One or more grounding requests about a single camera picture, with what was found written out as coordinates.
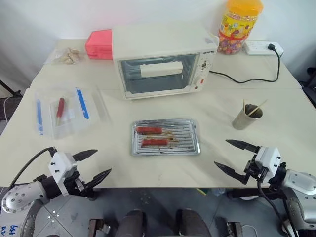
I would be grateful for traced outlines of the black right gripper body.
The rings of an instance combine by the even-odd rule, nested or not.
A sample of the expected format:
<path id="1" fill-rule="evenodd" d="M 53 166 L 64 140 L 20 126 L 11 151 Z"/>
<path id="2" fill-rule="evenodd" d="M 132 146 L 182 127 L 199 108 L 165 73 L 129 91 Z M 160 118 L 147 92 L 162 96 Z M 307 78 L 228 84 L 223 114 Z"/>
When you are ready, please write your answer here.
<path id="1" fill-rule="evenodd" d="M 259 155 L 255 154 L 253 158 L 247 162 L 244 169 L 244 183 L 247 183 L 250 177 L 254 178 L 259 183 L 263 183 L 264 179 L 266 178 L 269 169 L 264 167 L 258 160 L 256 160 L 258 157 Z"/>

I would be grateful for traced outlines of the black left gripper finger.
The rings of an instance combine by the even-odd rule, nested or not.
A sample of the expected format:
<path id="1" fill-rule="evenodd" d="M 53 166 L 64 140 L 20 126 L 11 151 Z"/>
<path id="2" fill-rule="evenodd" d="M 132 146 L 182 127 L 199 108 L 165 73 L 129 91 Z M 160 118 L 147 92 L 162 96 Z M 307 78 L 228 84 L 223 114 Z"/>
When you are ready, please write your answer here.
<path id="1" fill-rule="evenodd" d="M 112 169 L 110 168 L 94 176 L 90 182 L 86 183 L 85 189 L 93 189 L 95 186 L 99 185 L 111 173 L 111 171 Z"/>
<path id="2" fill-rule="evenodd" d="M 73 155 L 73 158 L 76 162 L 83 161 L 83 160 L 89 158 L 90 156 L 92 156 L 93 154 L 95 154 L 96 152 L 98 152 L 97 149 L 90 149 L 90 150 L 82 151 L 82 152 L 79 152 L 79 153 Z"/>

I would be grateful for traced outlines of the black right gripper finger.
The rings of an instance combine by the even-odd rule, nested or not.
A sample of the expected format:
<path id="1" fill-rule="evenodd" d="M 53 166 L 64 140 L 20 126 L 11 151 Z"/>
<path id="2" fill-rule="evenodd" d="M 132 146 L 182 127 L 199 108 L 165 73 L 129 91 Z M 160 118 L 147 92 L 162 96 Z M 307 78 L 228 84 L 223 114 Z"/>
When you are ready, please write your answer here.
<path id="1" fill-rule="evenodd" d="M 235 172 L 234 169 L 224 165 L 224 164 L 221 164 L 221 163 L 218 163 L 218 162 L 214 162 L 214 164 L 220 169 L 222 170 L 225 174 L 227 174 L 228 176 L 238 180 L 239 182 L 241 182 L 242 184 L 246 185 L 247 184 L 247 177 L 245 175 L 241 175 L 241 174 L 238 174 Z"/>
<path id="2" fill-rule="evenodd" d="M 260 150 L 259 146 L 255 146 L 241 140 L 226 139 L 225 141 L 241 150 L 248 150 L 256 154 Z"/>

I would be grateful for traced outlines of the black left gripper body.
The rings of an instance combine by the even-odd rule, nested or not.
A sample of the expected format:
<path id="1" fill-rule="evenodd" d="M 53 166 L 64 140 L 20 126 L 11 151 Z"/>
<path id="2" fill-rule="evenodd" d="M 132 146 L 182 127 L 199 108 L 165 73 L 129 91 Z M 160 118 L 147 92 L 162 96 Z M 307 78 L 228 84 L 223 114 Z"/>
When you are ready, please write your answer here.
<path id="1" fill-rule="evenodd" d="M 86 184 L 80 180 L 80 173 L 75 171 L 70 177 L 64 180 L 65 188 L 69 195 L 84 197 L 88 200 L 96 200 L 97 194 L 92 188 L 87 188 Z"/>

